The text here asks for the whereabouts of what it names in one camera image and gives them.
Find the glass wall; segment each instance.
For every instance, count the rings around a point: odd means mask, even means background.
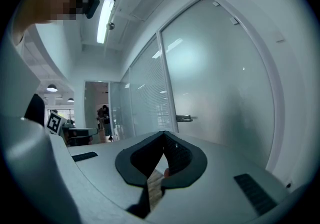
[[[129,76],[136,136],[159,130],[172,131],[165,74],[156,36],[132,64]]]
[[[131,138],[135,136],[133,118],[131,111],[131,97],[130,97],[130,82],[129,82],[129,70],[125,73],[120,84],[120,104],[121,104],[121,116],[122,116],[122,131],[124,138]]]
[[[258,50],[241,25],[213,0],[201,0],[163,31],[179,133],[231,147],[265,167],[274,102]]]
[[[114,140],[124,139],[123,121],[121,113],[121,97],[120,97],[120,83],[110,82],[110,116],[112,119],[112,128],[114,133]]]

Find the ceiling light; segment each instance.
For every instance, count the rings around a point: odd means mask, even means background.
[[[96,42],[105,43],[107,24],[109,23],[112,8],[114,7],[115,0],[104,0],[101,9],[100,20],[98,25],[98,35],[96,37]]]
[[[57,87],[55,86],[55,84],[50,84],[50,85],[47,87],[46,90],[48,90],[48,91],[50,91],[50,92],[57,92],[57,91],[58,91],[58,90],[57,90]]]

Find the security camera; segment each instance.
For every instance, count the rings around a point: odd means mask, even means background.
[[[113,30],[116,26],[115,26],[115,24],[114,23],[108,23],[108,25],[109,25],[109,30]]]

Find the black padded cutout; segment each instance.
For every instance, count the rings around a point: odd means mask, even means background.
[[[164,153],[170,177],[162,180],[162,190],[190,186],[204,173],[207,158],[203,151],[174,136],[160,131],[116,156],[115,167],[130,185],[146,187],[147,179]]]

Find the doorway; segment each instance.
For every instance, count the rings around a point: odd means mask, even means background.
[[[99,133],[94,135],[93,144],[111,142],[112,129],[110,126],[109,109],[109,84],[108,82],[85,82],[84,91],[84,117],[87,128],[97,128]]]

